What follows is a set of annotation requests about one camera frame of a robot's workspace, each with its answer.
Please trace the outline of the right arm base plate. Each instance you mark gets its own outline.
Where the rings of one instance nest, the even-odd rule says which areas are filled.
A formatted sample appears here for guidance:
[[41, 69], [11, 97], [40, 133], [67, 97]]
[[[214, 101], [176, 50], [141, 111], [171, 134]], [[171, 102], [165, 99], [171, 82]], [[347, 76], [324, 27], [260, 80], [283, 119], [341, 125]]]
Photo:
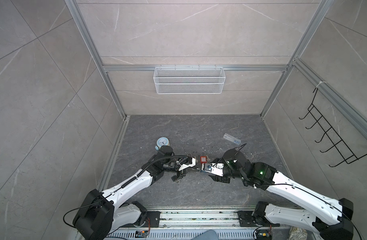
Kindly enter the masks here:
[[280, 224], [273, 224], [264, 217], [255, 216], [253, 211], [237, 211], [236, 213], [241, 227], [280, 227]]

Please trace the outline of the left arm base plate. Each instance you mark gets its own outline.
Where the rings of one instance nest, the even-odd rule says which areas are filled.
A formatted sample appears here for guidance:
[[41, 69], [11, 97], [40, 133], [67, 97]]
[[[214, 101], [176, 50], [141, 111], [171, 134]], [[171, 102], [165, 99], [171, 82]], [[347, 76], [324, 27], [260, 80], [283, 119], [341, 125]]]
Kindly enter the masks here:
[[151, 227], [158, 228], [160, 225], [161, 212], [159, 211], [151, 211], [142, 213], [139, 219], [133, 224], [133, 226], [140, 227]]

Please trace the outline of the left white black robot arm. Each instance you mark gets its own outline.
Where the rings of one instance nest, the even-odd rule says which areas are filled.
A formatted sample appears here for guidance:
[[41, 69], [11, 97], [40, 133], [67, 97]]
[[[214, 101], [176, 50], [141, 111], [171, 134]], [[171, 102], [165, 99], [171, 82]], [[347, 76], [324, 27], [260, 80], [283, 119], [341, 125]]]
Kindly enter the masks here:
[[98, 191], [94, 189], [85, 197], [69, 227], [76, 229], [86, 240], [103, 240], [107, 235], [128, 224], [142, 225], [147, 210], [138, 202], [126, 205], [126, 201], [141, 190], [150, 187], [165, 172], [174, 172], [177, 180], [188, 168], [196, 165], [196, 159], [176, 155], [170, 146], [162, 146], [135, 174], [116, 186]]

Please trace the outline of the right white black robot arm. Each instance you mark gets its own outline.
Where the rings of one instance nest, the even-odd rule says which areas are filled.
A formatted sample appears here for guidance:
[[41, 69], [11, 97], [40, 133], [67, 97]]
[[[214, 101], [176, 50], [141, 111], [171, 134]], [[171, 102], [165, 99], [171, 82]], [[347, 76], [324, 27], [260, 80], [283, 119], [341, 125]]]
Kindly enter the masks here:
[[227, 150], [202, 168], [210, 172], [215, 182], [228, 184], [231, 179], [240, 179], [246, 187], [268, 191], [298, 205], [297, 209], [285, 208], [260, 201], [251, 216], [255, 224], [298, 227], [319, 234], [324, 240], [353, 238], [353, 202], [312, 191], [266, 163], [250, 162], [240, 150]]

